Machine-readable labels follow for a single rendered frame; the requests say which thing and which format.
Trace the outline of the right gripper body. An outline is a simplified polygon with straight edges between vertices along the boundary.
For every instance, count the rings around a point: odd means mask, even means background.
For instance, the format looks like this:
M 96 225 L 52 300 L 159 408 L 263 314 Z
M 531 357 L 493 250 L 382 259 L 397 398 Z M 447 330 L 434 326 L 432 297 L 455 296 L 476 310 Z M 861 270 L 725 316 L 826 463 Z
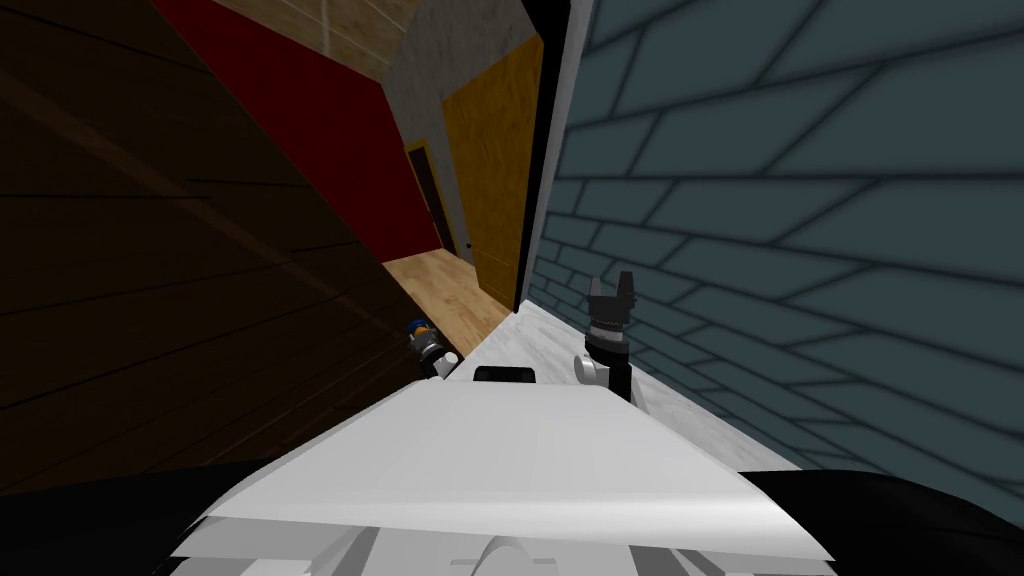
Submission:
M 588 295 L 588 315 L 592 322 L 630 323 L 631 313 L 636 305 L 636 295 Z

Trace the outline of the orange wooden door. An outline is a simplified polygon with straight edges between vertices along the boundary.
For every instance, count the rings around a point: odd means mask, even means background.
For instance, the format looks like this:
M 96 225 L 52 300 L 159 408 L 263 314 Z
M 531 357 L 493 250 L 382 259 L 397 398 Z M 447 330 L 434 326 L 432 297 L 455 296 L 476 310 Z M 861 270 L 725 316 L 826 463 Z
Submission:
M 442 102 L 477 281 L 513 308 L 544 43 L 536 35 Z

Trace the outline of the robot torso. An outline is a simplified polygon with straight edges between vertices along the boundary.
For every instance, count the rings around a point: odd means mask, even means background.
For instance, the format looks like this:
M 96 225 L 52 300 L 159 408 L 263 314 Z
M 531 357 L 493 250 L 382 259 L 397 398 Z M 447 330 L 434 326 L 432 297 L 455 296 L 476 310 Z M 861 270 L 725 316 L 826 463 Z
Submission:
M 597 386 L 412 383 L 250 475 L 169 576 L 837 576 L 700 408 Z

